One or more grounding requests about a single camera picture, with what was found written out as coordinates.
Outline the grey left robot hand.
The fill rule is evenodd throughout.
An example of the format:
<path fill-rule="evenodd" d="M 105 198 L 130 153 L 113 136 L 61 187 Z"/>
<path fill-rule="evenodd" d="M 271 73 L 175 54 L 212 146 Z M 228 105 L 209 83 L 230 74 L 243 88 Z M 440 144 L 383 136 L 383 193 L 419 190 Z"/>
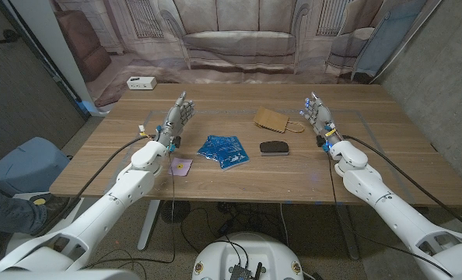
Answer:
<path fill-rule="evenodd" d="M 181 93 L 162 124 L 156 128 L 155 140 L 165 145 L 171 152 L 180 147 L 180 135 L 184 125 L 194 116 L 194 103 L 192 100 L 186 100 L 186 95 L 185 91 Z"/>

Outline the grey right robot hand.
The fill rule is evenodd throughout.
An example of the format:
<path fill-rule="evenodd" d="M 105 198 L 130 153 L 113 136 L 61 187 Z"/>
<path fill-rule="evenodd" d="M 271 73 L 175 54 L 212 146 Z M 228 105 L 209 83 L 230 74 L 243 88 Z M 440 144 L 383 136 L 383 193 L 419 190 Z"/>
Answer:
<path fill-rule="evenodd" d="M 312 125 L 317 136 L 317 145 L 325 152 L 329 152 L 334 144 L 343 141 L 331 112 L 315 92 L 305 99 L 304 108 L 299 113 Z"/>

